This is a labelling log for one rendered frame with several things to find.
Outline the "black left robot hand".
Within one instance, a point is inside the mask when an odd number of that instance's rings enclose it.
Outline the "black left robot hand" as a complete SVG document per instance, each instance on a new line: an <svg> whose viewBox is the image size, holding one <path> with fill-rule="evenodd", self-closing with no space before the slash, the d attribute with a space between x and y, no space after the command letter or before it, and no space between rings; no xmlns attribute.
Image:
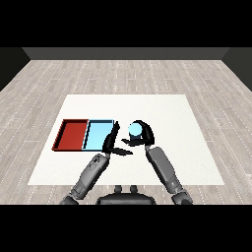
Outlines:
<svg viewBox="0 0 252 252"><path fill-rule="evenodd" d="M105 153L107 155L116 154L116 155L120 155L120 156L127 156L127 155L132 154L132 152L130 152L130 151L114 147L115 140L116 140L119 129L120 129L119 123L115 122L113 124L112 129L111 129L111 132L106 136L106 138L103 142L103 145L102 145L102 152L103 153Z"/></svg>

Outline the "dark grey robot body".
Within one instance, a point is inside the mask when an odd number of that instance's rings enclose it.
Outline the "dark grey robot body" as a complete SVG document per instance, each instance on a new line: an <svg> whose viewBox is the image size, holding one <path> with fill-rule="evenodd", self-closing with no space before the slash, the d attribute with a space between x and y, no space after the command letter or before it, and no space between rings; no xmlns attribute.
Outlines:
<svg viewBox="0 0 252 252"><path fill-rule="evenodd" d="M130 186L129 193L122 192L122 186L116 185L114 192L106 196L99 197L97 205L155 205L153 197L140 194L136 185Z"/></svg>

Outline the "red shallow open box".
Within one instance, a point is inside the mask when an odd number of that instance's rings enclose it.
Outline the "red shallow open box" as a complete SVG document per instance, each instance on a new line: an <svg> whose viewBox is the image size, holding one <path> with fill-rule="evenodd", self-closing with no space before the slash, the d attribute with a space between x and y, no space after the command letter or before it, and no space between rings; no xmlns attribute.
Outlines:
<svg viewBox="0 0 252 252"><path fill-rule="evenodd" d="M88 119L64 119L52 146L54 152L80 152L88 127Z"/></svg>

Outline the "small blue can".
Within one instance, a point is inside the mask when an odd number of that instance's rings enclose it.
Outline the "small blue can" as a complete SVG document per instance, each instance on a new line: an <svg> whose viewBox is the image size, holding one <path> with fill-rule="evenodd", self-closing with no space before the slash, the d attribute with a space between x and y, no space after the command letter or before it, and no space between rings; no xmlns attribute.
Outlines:
<svg viewBox="0 0 252 252"><path fill-rule="evenodd" d="M139 123L132 123L129 126L130 140L140 140L142 135L142 126Z"/></svg>

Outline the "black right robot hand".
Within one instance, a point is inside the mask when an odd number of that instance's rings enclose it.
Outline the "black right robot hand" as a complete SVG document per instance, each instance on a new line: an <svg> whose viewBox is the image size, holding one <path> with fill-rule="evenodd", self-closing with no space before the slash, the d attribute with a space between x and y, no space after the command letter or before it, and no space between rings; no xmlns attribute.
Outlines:
<svg viewBox="0 0 252 252"><path fill-rule="evenodd" d="M131 146L140 146L140 145L145 145L145 146L151 146L155 143L155 136L153 133L153 130L149 124L142 120L135 120L133 123L139 123L142 126L142 135L140 140L130 140L130 137L128 139L122 139L122 142Z"/></svg>

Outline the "light blue shallow open box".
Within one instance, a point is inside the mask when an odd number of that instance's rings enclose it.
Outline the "light blue shallow open box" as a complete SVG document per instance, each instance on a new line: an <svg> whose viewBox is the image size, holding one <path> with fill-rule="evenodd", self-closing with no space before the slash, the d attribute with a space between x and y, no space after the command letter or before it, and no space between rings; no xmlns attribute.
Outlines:
<svg viewBox="0 0 252 252"><path fill-rule="evenodd" d="M84 152L101 152L106 136L111 132L112 119L91 119L85 133L82 149Z"/></svg>

